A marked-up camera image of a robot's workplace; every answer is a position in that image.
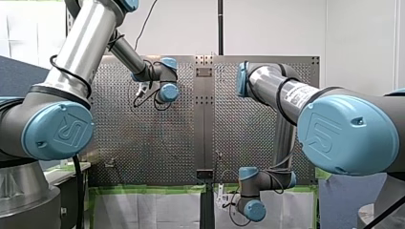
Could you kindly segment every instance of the robotic arm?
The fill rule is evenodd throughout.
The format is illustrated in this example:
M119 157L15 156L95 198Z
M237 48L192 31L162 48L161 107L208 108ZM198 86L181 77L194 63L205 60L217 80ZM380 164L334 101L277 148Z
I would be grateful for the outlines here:
M64 159L88 144L94 124L87 99L106 47L137 82L160 82L159 103L176 100L176 60L163 58L148 66L116 30L137 7L138 1L130 0L84 1L46 80L33 85L22 104L2 99L0 158Z
M299 82L290 66L247 62L239 66L237 92L240 97L251 97L276 108L279 139L275 143L286 138L281 126L287 130L291 130L290 125L296 126L304 154L329 173L366 176L405 171L405 147L401 144L405 140L402 92L369 96L336 87L318 90ZM280 149L279 145L276 158L282 154ZM259 192L293 187L295 174L243 167L239 181L238 211L252 221L260 221L266 208Z
M45 81L25 98L0 97L1 228L60 228L59 190L48 185L37 160L76 156L91 140L88 98L106 48L137 82L160 82L158 103L176 100L176 60L144 61L116 30L137 7L138 0L84 0Z

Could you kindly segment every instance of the black cable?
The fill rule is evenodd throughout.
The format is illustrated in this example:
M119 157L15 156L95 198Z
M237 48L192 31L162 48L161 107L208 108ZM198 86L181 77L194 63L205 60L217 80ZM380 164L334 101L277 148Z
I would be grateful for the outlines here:
M84 212L84 192L83 192L83 175L81 173L80 162L78 157L74 156L75 174L77 181L77 219L76 228L82 229L83 227L83 212Z
M164 112L164 111L166 111L167 109L169 109L172 106L172 103L169 103L169 105L167 107L163 108L163 109L159 108L158 103L157 103L158 101L156 100L156 96L158 95L158 91L160 91L160 89L157 89L155 91L155 97L153 99L153 105L154 105L155 109L158 110L159 112Z
M381 215L379 215L377 218L375 218L372 222L370 222L366 227L363 229L373 229L373 227L376 226L380 221L385 219L387 216L389 216L393 211L395 211L397 208L402 206L405 203L405 197L400 198L397 202L395 202L393 205L391 205L387 210L385 210Z
M153 63L152 63L151 61L149 61L149 60L143 60L143 61L146 62L146 63L148 63L148 67L147 67L147 68L148 68L148 75L149 75L149 80L150 80L150 81L149 81L149 90L152 89L152 85L153 85L153 82L154 82L153 79L156 78L156 70L155 70L156 64L160 64L160 65L164 66L167 70L171 71L172 74L174 74L174 75L176 76L176 81L168 81L168 80L164 81L164 80L161 80L160 83L163 83L163 82L167 82L167 83L177 83L177 80L179 79L179 76L177 75L176 71L174 71L172 68L166 66L164 63L162 63L162 62L160 62L160 61L155 61L155 62L153 62ZM159 107L158 107L158 100L157 100L157 96L158 96L158 92L159 92L159 91L160 91L160 89L155 90L154 92L152 92L151 94L149 94L149 96L147 96L147 97L146 97L142 102L140 102L139 104L137 104L137 100L139 99L139 96L137 96L137 97L134 99L134 101L133 101L133 107L134 107L134 108L137 108L137 107L141 106L143 103L145 103L149 98L151 98L151 97L153 96L153 97L154 97L153 103L154 103L155 109L158 110L158 111L160 111L160 112L166 111L167 109L169 109L169 108L171 107L172 103L169 103L169 105L168 105L167 107L163 108L163 109L159 108Z
M281 83L277 89L277 93L276 93L276 104L277 104L277 109L279 111L279 113L283 116L283 118L286 119L286 121L288 121L289 123L291 123L292 125L296 126L297 124L291 120L291 118L289 118L287 116L287 114L284 112L283 107L281 106L281 101L280 101L280 96L281 96L281 91L283 90L283 87L291 80L295 80L300 82L299 79L295 78L295 77L288 77L287 79L285 79L283 81L283 83Z
M235 191L235 193L232 195L232 198L230 199L230 202L232 203L232 201L233 201L233 199L235 198L235 195L238 193L238 190L239 190L239 188L240 188L240 186L238 186L238 188L236 189L236 191ZM236 221L235 221L235 219L233 219L233 217L232 217L232 211L231 211L231 207L233 206L233 204L230 204L229 205L229 217L230 217L230 220L233 222L233 224L235 224L236 226L239 226L239 227L246 227L246 226L248 226L248 224L251 222L251 220L249 220L247 223L245 223L245 224L239 224L239 223L237 223Z
M224 55L224 0L218 0L218 55Z
M137 96L137 97L134 99L134 102L133 102L134 108L140 107L140 106L141 106L143 103L145 103L149 98L151 98L152 96L156 95L159 90L160 90L160 89L157 89L157 90L155 90L154 92L152 92L151 94L149 94L149 95L148 95L145 99L143 99L143 101L141 101L139 104L137 104L137 100L139 99L139 96Z
M143 31L145 30L146 23L148 22L149 17L151 16L152 10L153 10L153 8L155 7L155 4L156 4L157 2L158 2L158 0L155 0L155 2L153 2L152 6L151 6L151 9L149 10L148 15L146 16L146 19L145 19L145 21L143 22L142 30L140 30L139 36L138 36L138 38L137 38L137 41L135 42L135 48L134 48L135 51L137 50L139 39L140 39L140 37L143 35Z
M51 58L50 58L51 65L54 68L58 69L59 71L65 73L65 74L68 74L69 76L72 76L72 77L76 78L77 80L79 80L80 82L82 82L87 88L87 96L86 97L89 98L90 95L92 95L92 86L86 80L84 80L82 77L78 76L77 74L72 73L69 70L66 70L66 69L63 69L63 68L57 66L56 63L54 62L55 58L57 58L57 54L51 56Z
M108 45L108 52L111 51L111 49L114 47L114 45L116 44L116 42L117 42L119 39L121 39L122 37L125 36L124 34L121 34L121 35L117 36L117 34L118 34L118 31L115 30L115 31L114 31L114 39L113 39L113 40L110 40L110 41L108 42L108 44L107 44L107 45Z

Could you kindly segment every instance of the blue end cap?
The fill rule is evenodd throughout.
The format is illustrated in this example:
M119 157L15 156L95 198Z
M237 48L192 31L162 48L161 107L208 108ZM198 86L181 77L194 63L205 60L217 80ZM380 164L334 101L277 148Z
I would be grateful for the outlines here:
M239 180L249 179L259 174L257 167L241 167L239 168Z
M120 0L125 10L133 12L139 7L139 0Z
M236 78L236 95L239 97L249 97L249 95L247 94L247 82L246 82L247 65L248 63L246 65L245 63L239 64L238 75Z
M163 85L159 91L159 99L162 102L174 102L179 96L179 88L172 83Z
M67 159L78 154L93 134L92 114L82 105L63 101L38 111L23 130L25 152L36 159Z
M160 60L160 62L169 68L172 68L175 70L177 69L177 60L175 58L164 57Z
M294 171L292 171L289 185L287 188L293 188L295 187L296 184L297 184L297 176L295 175Z
M301 112L297 127L306 156L329 173L380 173L398 154L395 125L378 107L361 98L330 95L316 99Z
M140 82L140 80L137 79L137 76L134 73L131 73L131 78L136 82Z
M244 215L252 221L262 221L266 216L266 207L260 200L253 199L245 205Z
M405 88L396 89L393 93L405 93Z

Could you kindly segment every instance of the perforated metal panel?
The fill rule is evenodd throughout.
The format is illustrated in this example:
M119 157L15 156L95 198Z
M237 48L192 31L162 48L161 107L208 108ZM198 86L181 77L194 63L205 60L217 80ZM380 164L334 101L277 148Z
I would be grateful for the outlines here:
M236 93L236 77L239 63L248 60L258 63L289 64L301 80L318 87L318 68L315 57L216 57L215 109L214 109L214 166L216 180L225 170L238 171L243 166L268 168L274 153L276 113L250 98L240 98ZM314 167L295 144L292 161L298 184L315 182ZM236 176L225 173L224 182L232 182Z
M88 149L92 186L195 184L196 168L215 167L217 178L241 166L266 168L273 153L276 114L235 95L237 64L289 63L304 82L318 86L319 66L312 64L313 57L173 57L179 63L181 96L165 112L158 112L152 99L133 108L138 85L114 57L103 58L93 83L96 131ZM202 67L212 68L213 74L196 76ZM313 166L302 153L295 155L293 167L300 184L314 180ZM235 177L227 175L225 181Z
M113 57L103 59L93 83L92 185L195 183L193 66L179 63L178 75L181 96L170 109L157 111L152 98L133 108L138 84Z

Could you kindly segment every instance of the metal frame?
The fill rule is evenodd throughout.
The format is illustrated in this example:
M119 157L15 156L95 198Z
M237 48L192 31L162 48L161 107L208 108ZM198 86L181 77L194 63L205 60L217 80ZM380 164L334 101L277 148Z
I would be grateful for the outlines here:
M162 58L163 56L144 56L144 58L155 61L155 60L159 60L160 58ZM171 182L170 180L166 180L164 182L152 182L149 183L147 182L147 179L149 178L148 175L147 177L143 178L142 180L137 180L137 182L126 182L124 181L124 184L127 183L147 183L147 184L158 184L158 185L183 185L183 184L195 184L195 183L200 183L200 181L202 181L203 183L206 184L206 192L202 193L201 195L201 224L200 227L202 229L214 229L215 228L215 218L214 218L214 193L213 193L213 189L212 189L212 183L214 183L214 177L212 176L212 170L215 167L215 156L216 156L216 152L215 151L215 141L214 141L214 136L215 136L215 120L216 120L216 114L215 114L215 106L217 105L217 97L218 94L220 92L216 92L215 91L215 84L216 84L216 79L217 77L219 77L218 75L216 75L216 67L218 67L218 65L221 64L236 64L236 63L240 63L243 62L245 60L248 60L250 62L262 62L262 63L268 63L268 62L272 62L272 63L293 63L293 64L305 64L307 65L311 65L310 67L310 75L311 75L311 85L312 86L319 86L319 60L318 57L312 57L312 56L305 56L305 57L289 57L289 56L211 56L211 55L197 55L197 56L168 56L168 57L173 57L176 58L178 63L180 63L180 67L179 67L179 71L184 71L184 66L186 66L186 68L192 68L192 71L188 70L189 72L192 72L192 88L186 88L186 92L185 94L182 94L183 96L186 96L186 100L182 100L183 102L187 102L192 104L192 110L193 110L193 121L192 123L190 123L190 125L193 125L193 152L190 152L192 154L192 157L194 157L194 166L192 166L192 170L194 171L194 175L197 176L197 173L199 172L199 175L204 175L205 177L200 178L199 181L197 181L194 178L190 178L190 180L188 180L187 182L182 182L182 183L178 183L178 182ZM110 65L114 65L115 68L117 67L117 65L121 65L119 63L119 61L117 61L116 58L114 58L113 56L104 56L101 65L100 65L100 70L98 74L103 74L102 70L103 68L107 68ZM97 99L98 98L102 98L104 99L104 97L102 96L103 93L107 93L109 92L109 90L111 90L112 92L114 92L114 89L119 89L119 87L121 87L123 84L121 77L125 77L125 82L130 82L130 75L129 75L129 71L127 71L125 69L125 67L123 65L121 65L122 67L119 67L119 69L122 71L119 71L119 73L117 73L117 75L111 76L111 75L103 75L102 77L100 77L100 75L98 77L96 77L95 80L95 99L93 99L94 101L92 101L93 103L97 103ZM99 91L97 89L97 84L96 81L97 80L109 80L109 88L106 89L102 89L101 91ZM247 100L246 102L255 104L254 106L256 106L256 102L254 101L250 101ZM114 104L119 104L122 103L122 101L119 101L119 97L115 98L115 103ZM148 109L153 109L153 107L150 108L145 108L144 112L146 112L145 114L141 114L146 115L145 118L151 118L150 115L153 115L154 110L149 111ZM120 132L123 135L129 135L131 132L133 132L135 130L130 130L127 127L125 128L124 132ZM151 131L151 130L147 130L147 129L139 129L140 132L143 131ZM146 142L145 144L139 145L137 146L137 151L146 151L147 148L152 147L148 142ZM141 166L150 166L150 160L153 160L153 158L146 154L142 154L140 155L140 158L137 157L137 154L133 154L133 159L136 160L137 158L139 159L139 161L147 161L149 162L149 164L140 164L138 166L138 168L128 168L127 164L120 164L122 162L119 162L116 158L110 158L108 159L108 157L106 157L106 155L100 155L97 153L97 143L93 142L92 146L89 147L89 150L91 152L91 155L93 156L93 158L95 158L96 160L98 160L98 164L92 166L92 171L91 171L91 176L89 176L90 178L90 185L93 186L98 186L98 185L115 185L114 182L112 183L105 183L105 182L97 182L97 180L95 180L95 176L101 176L100 171L104 171L106 170L105 167L108 167L108 169L111 169L110 172L107 172L107 174L103 174L103 176L107 176L109 178L111 177L127 177L127 175L125 174L121 174L119 173L119 167L124 167L124 169L127 171L131 170L132 173L138 173L138 172L142 172L141 168L139 169L139 167ZM295 150L300 150L299 146L296 144L295 145ZM313 166L309 166L308 167L308 173L311 174L312 180L310 182L301 182L301 184L315 184L316 180L314 178L314 167ZM226 182L234 182L235 179L230 179L228 178L226 180Z

